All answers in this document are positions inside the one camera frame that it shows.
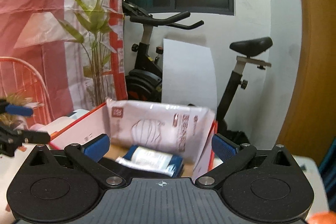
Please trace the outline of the white face mask pack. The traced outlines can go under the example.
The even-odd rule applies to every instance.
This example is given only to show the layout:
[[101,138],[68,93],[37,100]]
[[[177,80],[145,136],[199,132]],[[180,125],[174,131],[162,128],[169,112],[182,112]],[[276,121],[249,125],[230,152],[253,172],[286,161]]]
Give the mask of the white face mask pack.
[[140,145],[197,163],[211,131],[215,113],[206,107],[142,101],[106,100],[110,142]]

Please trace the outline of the blue white wipes pack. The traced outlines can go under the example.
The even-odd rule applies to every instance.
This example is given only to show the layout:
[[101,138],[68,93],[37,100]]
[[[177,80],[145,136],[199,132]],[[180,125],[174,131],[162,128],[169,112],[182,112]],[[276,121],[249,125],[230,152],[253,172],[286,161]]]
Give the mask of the blue white wipes pack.
[[171,178],[179,177],[183,171],[183,158],[165,152],[133,145],[117,163],[136,170],[165,174]]

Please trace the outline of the red strawberry cardboard box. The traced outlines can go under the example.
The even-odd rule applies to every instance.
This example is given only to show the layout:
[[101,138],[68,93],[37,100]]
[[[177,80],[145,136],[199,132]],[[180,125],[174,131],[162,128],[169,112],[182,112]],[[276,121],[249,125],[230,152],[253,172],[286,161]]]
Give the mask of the red strawberry cardboard box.
[[[53,149],[63,149],[71,143],[84,144],[100,134],[110,133],[108,109],[105,104],[101,104],[95,109],[75,110],[69,116],[60,117],[53,121],[55,126],[51,130],[50,147]],[[202,174],[212,170],[215,155],[211,149],[211,138],[214,133],[210,133],[206,146],[201,156],[201,162],[197,165],[184,163],[182,177],[190,177],[195,180]]]

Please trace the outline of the pink printed backdrop poster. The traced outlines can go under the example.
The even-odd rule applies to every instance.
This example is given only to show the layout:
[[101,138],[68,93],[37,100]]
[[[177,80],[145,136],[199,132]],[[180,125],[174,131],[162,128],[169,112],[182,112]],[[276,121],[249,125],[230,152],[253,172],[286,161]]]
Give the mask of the pink printed backdrop poster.
[[33,108],[14,127],[124,100],[122,0],[1,0],[1,97]]

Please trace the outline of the white curved board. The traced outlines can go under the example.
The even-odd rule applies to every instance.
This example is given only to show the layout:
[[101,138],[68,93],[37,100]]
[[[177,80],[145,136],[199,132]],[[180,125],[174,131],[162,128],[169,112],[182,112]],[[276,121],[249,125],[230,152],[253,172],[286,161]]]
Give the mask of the white curved board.
[[217,109],[217,81],[211,50],[163,40],[162,102]]

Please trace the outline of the black exercise bike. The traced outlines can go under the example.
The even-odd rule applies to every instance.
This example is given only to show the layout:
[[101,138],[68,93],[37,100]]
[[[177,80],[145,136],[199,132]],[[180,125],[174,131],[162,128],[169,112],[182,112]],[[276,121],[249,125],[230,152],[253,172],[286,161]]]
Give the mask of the black exercise bike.
[[216,112],[215,120],[220,136],[236,144],[248,143],[244,132],[228,130],[224,118],[238,88],[245,89],[248,85],[248,81],[243,79],[245,66],[253,64],[260,70],[271,66],[256,57],[270,49],[273,45],[272,39],[264,37],[230,44],[230,49],[238,53],[238,57],[218,102],[214,64],[209,48],[165,39],[163,46],[156,48],[156,57],[152,59],[149,56],[154,28],[167,26],[194,30],[204,24],[202,20],[192,25],[181,24],[181,20],[190,16],[187,11],[165,19],[155,19],[145,9],[127,1],[123,1],[122,9],[131,22],[143,26],[141,41],[131,46],[136,58],[134,68],[125,77],[128,98],[211,108]]

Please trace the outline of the wooden door frame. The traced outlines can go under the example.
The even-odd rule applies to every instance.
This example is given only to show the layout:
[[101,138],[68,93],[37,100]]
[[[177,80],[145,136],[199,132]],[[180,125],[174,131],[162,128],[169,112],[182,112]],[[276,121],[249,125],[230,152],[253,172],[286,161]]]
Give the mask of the wooden door frame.
[[335,138],[335,0],[302,0],[293,96],[277,141],[320,164]]

